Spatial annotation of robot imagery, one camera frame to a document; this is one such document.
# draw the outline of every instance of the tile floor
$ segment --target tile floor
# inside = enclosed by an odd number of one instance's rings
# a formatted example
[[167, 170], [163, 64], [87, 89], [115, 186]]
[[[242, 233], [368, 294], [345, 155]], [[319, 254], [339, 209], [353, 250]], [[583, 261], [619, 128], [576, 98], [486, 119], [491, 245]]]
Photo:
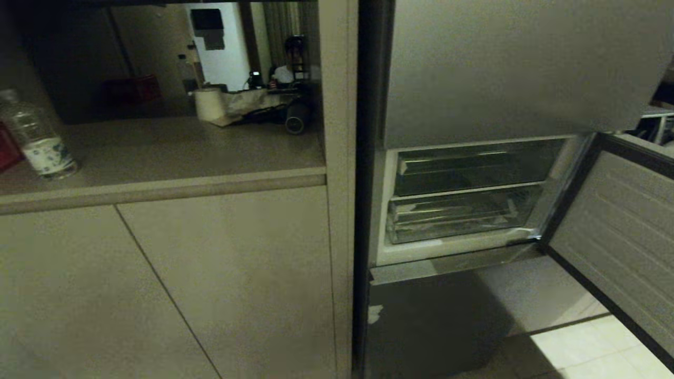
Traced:
[[490, 364], [450, 379], [674, 379], [614, 316], [505, 340]]

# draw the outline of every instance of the cabinet door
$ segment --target cabinet door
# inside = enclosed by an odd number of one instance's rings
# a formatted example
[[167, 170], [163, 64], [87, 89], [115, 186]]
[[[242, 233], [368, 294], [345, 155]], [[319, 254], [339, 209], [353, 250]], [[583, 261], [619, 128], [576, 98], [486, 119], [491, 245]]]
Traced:
[[217, 377], [112, 206], [0, 217], [0, 323], [0, 372]]
[[334, 377], [324, 186], [119, 209], [223, 378]]

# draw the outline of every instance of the refrigerator door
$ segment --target refrigerator door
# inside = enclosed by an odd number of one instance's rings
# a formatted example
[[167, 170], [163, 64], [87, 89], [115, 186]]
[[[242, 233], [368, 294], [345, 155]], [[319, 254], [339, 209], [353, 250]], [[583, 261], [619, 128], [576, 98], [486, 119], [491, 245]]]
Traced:
[[379, 70], [390, 78], [384, 146], [631, 129], [671, 60], [673, 9], [397, 0], [390, 66]]
[[558, 209], [543, 248], [674, 369], [674, 154], [599, 134]]

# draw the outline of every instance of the plastic water bottle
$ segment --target plastic water bottle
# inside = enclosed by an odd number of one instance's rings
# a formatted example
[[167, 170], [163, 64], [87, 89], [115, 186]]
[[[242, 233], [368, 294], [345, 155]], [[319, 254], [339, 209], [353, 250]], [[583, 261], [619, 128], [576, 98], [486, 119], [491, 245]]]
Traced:
[[74, 174], [78, 164], [53, 129], [45, 111], [19, 101], [13, 89], [0, 90], [0, 119], [21, 147], [33, 169], [45, 179]]
[[192, 64], [187, 61], [187, 56], [185, 54], [178, 55], [178, 72], [180, 73], [180, 79], [183, 81], [183, 88], [185, 89], [186, 94], [199, 88], [194, 68], [192, 68]]

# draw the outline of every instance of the curtain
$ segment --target curtain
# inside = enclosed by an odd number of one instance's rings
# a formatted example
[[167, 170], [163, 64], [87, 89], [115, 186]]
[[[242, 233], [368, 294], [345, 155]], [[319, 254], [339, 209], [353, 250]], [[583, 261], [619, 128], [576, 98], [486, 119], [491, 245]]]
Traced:
[[264, 17], [267, 24], [269, 50], [272, 65], [286, 64], [286, 39], [294, 34], [302, 34], [299, 3], [264, 3]]

